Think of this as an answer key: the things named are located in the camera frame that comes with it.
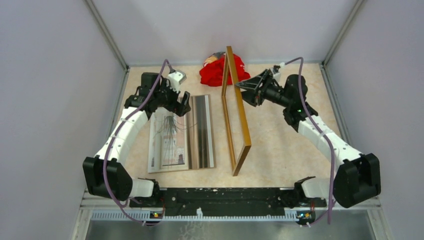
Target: framed picture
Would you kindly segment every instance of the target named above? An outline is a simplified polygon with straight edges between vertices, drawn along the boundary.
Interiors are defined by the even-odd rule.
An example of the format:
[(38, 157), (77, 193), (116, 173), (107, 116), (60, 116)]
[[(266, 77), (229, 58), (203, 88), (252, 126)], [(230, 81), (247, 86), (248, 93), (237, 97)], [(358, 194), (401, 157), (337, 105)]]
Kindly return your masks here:
[(150, 118), (148, 173), (215, 167), (210, 96), (191, 96), (183, 117), (160, 107)]

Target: white wall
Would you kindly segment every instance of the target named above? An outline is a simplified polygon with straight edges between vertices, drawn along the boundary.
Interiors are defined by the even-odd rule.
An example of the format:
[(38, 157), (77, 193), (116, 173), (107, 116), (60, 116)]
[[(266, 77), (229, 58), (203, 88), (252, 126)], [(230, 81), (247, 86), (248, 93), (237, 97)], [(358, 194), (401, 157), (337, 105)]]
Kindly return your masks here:
[(367, 1), (329, 72), (353, 145), (380, 159), (395, 239), (423, 239), (424, 1)]
[(82, 0), (0, 3), (0, 239), (69, 239), (123, 70)]
[(356, 0), (94, 0), (129, 65), (325, 58)]

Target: red cloth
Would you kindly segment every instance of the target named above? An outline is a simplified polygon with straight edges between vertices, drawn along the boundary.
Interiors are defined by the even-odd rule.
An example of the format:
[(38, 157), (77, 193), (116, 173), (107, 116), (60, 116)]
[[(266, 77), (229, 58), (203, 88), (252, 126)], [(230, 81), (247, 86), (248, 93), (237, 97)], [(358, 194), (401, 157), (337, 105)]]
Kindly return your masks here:
[[(225, 54), (222, 54), (220, 58), (211, 63), (207, 63), (199, 72), (201, 79), (200, 83), (209, 85), (211, 87), (222, 86), (223, 84), (223, 75), (224, 75), (224, 60)], [(249, 79), (251, 76), (249, 73), (245, 72), (245, 64), (242, 59), (234, 54), (235, 68), (237, 69), (237, 76), (239, 81)], [(232, 85), (233, 81), (230, 76), (230, 71), (228, 71), (228, 85)]]

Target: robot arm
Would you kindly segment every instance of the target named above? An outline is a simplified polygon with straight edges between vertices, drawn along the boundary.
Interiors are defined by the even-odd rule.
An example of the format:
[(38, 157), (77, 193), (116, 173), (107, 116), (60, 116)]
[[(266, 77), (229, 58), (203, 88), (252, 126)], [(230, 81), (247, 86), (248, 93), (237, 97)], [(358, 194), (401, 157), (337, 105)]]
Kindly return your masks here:
[[(284, 119), (296, 132), (308, 138), (327, 159), (331, 159), (331, 151), (334, 151), (336, 175), (333, 196), (341, 206), (349, 208), (379, 195), (381, 181), (378, 158), (372, 153), (364, 155), (343, 141), (318, 116), (317, 111), (305, 102), (312, 119), (322, 130), (320, 133), (304, 111), (298, 82), (299, 75), (288, 76), (284, 87), (281, 87), (277, 82), (280, 78), (279, 68), (280, 66), (275, 65), (257, 76), (237, 83), (237, 87), (245, 90), (241, 93), (243, 100), (254, 107), (260, 106), (264, 100), (284, 107)], [(308, 88), (303, 76), (301, 90), (303, 98), (306, 99)], [(333, 149), (330, 149), (324, 135), (332, 143)], [(329, 184), (329, 178), (307, 177), (296, 182), (294, 187), (296, 191), (299, 191), (301, 198), (327, 199)]]
[[(137, 88), (138, 94), (136, 92), (125, 101), (122, 116), (107, 142), (96, 153), (95, 157), (87, 157), (84, 160), (82, 166), (90, 194), (111, 198), (104, 182), (102, 168), (108, 148), (110, 148), (110, 152), (106, 174), (110, 188), (118, 200), (125, 201), (133, 197), (147, 198), (151, 197), (154, 191), (159, 190), (156, 182), (150, 179), (132, 178), (124, 168), (125, 161), (139, 131), (159, 107), (163, 107), (180, 117), (191, 110), (188, 92), (185, 92), (182, 101), (178, 102), (180, 84), (186, 79), (185, 73), (174, 70), (167, 78), (160, 76), (160, 84), (152, 89), (157, 77), (158, 73), (145, 72), (141, 75), (141, 86)], [(141, 106), (150, 91), (153, 91), (153, 94), (147, 104), (128, 118)], [(112, 139), (114, 139), (113, 146), (109, 146)]]

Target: wooden frame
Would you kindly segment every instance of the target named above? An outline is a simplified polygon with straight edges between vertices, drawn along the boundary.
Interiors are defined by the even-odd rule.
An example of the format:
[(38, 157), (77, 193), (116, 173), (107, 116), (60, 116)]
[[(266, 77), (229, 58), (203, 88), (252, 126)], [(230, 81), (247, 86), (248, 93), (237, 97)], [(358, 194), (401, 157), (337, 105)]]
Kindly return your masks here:
[(243, 105), (242, 92), (240, 91), (238, 87), (234, 87), (235, 98), (237, 101), (237, 108), (238, 108), (238, 117), (240, 118), (241, 131), (243, 134), (243, 148), (241, 149), (241, 152), (239, 153), (238, 158), (236, 160), (236, 154), (234, 152), (234, 145), (233, 145), (233, 135), (231, 132), (230, 117), (228, 114), (227, 99), (226, 99), (227, 82), (228, 82), (229, 74), (231, 75), (232, 84), (234, 86), (236, 83), (239, 82), (239, 77), (237, 76), (236, 63), (234, 61), (233, 49), (231, 48), (231, 46), (227, 46), (226, 52), (225, 52), (224, 73), (222, 76), (221, 99), (222, 99), (222, 108), (224, 111), (225, 130), (226, 130), (226, 137), (228, 142), (229, 159), (231, 161), (232, 175), (237, 176), (240, 172), (240, 169), (242, 168), (243, 163), (245, 162), (245, 159), (249, 153), (249, 150), (252, 147), (252, 141), (251, 141), (251, 135), (249, 133), (248, 120), (246, 119), (245, 106)]

